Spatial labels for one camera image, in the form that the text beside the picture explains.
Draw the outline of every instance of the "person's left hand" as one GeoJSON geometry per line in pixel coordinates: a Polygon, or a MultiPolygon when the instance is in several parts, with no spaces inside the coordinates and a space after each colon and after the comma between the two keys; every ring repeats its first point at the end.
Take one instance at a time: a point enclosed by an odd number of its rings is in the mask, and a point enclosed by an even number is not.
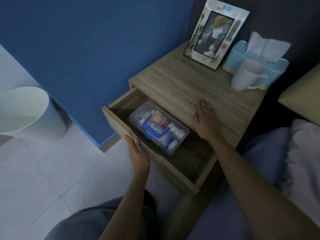
{"type": "Polygon", "coordinates": [[[140,175],[141,173],[149,174],[150,160],[142,148],[141,141],[136,138],[132,140],[129,136],[123,136],[129,147],[129,156],[133,165],[134,173],[140,175]]]}

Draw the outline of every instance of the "tissue box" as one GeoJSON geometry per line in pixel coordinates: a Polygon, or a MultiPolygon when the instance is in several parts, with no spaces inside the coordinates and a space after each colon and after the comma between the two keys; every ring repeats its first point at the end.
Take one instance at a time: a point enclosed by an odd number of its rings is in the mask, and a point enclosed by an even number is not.
{"type": "Polygon", "coordinates": [[[252,59],[260,62],[265,66],[264,75],[268,76],[268,80],[265,84],[263,84],[259,89],[266,90],[271,84],[274,83],[275,80],[281,76],[289,66],[289,61],[283,58],[280,58],[276,63],[270,64],[264,60],[256,58],[249,53],[246,52],[248,47],[248,42],[244,40],[240,40],[230,51],[226,61],[222,65],[222,68],[231,74],[234,74],[236,70],[239,68],[240,63],[244,59],[252,59]]]}

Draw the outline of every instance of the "hat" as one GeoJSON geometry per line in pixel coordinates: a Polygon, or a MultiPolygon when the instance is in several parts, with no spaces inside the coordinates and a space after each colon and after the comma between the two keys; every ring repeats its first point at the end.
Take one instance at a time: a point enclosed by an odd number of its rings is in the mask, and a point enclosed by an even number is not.
{"type": "Polygon", "coordinates": [[[214,24],[211,25],[211,28],[214,28],[214,29],[221,28],[221,27],[225,26],[226,24],[228,24],[230,21],[231,20],[228,17],[218,15],[214,19],[214,24]]]}

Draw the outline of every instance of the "mug handle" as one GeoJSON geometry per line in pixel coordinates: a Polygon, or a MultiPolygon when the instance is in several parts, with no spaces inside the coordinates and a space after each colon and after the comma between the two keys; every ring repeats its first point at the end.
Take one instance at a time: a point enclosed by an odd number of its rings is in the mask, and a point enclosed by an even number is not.
{"type": "Polygon", "coordinates": [[[265,77],[265,78],[266,78],[266,80],[264,80],[263,83],[261,83],[261,84],[259,84],[259,85],[257,85],[257,86],[252,86],[252,85],[251,85],[251,86],[248,87],[248,89],[255,89],[255,88],[261,87],[263,84],[265,84],[266,81],[268,80],[268,76],[267,76],[267,75],[262,75],[261,77],[259,77],[259,79],[262,78],[262,77],[265,77]]]}

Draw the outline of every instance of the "headboard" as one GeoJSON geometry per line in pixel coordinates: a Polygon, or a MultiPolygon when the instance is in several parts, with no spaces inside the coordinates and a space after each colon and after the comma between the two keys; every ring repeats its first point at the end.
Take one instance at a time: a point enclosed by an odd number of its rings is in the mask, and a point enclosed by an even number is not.
{"type": "Polygon", "coordinates": [[[320,63],[286,89],[278,102],[320,125],[320,63]]]}

